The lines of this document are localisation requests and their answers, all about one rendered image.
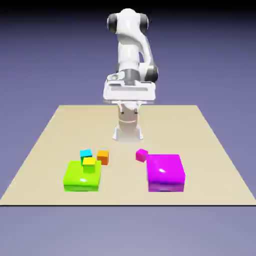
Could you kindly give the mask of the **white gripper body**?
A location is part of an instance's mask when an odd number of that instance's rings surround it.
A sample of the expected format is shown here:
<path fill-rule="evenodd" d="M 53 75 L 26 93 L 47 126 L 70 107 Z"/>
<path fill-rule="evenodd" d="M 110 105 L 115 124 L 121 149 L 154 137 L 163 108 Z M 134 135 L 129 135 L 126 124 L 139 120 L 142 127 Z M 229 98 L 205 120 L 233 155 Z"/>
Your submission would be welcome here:
<path fill-rule="evenodd" d="M 123 80 L 106 80 L 103 99 L 109 103 L 152 103 L 156 99 L 156 84 L 136 80 L 135 85 L 125 85 Z"/>

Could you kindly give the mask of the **small magenta cube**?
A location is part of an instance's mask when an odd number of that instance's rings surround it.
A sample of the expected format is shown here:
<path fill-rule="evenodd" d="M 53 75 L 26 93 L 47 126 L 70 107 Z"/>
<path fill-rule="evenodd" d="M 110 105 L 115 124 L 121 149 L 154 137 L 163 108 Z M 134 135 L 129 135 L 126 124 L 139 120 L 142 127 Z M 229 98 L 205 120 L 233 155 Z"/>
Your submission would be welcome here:
<path fill-rule="evenodd" d="M 148 154 L 149 153 L 147 150 L 140 148 L 135 153 L 135 159 L 139 162 L 144 163 L 147 160 Z"/>

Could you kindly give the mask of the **small orange cube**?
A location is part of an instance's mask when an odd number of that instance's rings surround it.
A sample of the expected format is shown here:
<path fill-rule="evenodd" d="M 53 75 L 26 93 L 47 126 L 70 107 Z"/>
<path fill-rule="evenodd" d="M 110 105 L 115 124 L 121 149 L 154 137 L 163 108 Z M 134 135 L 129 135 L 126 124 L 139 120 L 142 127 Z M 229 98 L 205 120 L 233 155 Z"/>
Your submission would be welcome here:
<path fill-rule="evenodd" d="M 102 165 L 107 166 L 109 164 L 109 151 L 108 150 L 98 150 L 97 151 L 97 160 L 101 161 Z"/>

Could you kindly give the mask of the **small cyan cube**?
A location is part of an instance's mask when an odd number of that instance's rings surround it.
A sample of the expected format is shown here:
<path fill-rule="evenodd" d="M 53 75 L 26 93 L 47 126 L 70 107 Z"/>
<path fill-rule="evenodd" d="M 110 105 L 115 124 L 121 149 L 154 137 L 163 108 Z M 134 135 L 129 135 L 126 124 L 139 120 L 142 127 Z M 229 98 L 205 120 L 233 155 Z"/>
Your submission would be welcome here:
<path fill-rule="evenodd" d="M 80 162 L 83 164 L 84 158 L 92 157 L 92 150 L 91 149 L 81 149 L 80 150 Z"/>

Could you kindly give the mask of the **small yellow cube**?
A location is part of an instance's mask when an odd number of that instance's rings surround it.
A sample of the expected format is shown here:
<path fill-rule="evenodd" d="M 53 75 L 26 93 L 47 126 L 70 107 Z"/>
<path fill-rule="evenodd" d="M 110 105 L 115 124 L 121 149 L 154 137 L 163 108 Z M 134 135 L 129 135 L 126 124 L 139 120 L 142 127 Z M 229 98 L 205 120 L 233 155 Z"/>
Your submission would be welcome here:
<path fill-rule="evenodd" d="M 82 170 L 84 173 L 94 173 L 96 167 L 95 157 L 84 157 L 82 160 Z"/>

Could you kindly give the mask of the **large magenta box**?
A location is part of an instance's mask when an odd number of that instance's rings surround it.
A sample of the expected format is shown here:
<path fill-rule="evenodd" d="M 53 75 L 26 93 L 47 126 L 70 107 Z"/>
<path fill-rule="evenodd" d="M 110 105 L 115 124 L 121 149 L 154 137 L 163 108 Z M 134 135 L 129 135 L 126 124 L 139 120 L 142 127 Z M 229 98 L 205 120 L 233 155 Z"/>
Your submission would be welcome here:
<path fill-rule="evenodd" d="M 150 154 L 146 159 L 149 192 L 183 192 L 186 175 L 178 154 Z"/>

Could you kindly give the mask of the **large green box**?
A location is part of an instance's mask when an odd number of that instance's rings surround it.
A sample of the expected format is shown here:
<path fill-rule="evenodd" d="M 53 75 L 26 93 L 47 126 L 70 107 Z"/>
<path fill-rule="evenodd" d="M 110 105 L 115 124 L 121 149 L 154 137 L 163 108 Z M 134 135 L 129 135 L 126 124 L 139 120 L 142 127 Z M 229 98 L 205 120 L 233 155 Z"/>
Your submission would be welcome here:
<path fill-rule="evenodd" d="M 70 161 L 63 177 L 63 188 L 66 192 L 97 192 L 101 179 L 101 162 L 96 160 L 89 165 L 89 171 L 79 161 Z"/>

